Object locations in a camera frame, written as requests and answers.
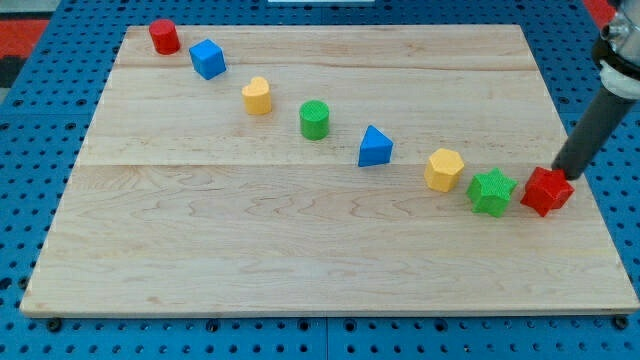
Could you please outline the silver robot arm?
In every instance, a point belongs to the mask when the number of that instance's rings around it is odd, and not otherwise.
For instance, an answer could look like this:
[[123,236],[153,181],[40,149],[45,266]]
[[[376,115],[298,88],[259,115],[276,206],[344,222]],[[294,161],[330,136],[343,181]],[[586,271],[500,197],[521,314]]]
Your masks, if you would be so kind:
[[601,87],[559,150],[552,168],[579,179],[639,102],[639,0],[615,0],[615,13],[592,48]]

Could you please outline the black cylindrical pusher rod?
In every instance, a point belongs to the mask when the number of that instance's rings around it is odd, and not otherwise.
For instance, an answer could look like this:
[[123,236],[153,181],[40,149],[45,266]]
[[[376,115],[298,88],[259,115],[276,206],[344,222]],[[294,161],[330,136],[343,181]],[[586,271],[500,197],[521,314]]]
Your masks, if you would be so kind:
[[566,180],[579,179],[623,118],[635,105],[601,86],[551,163]]

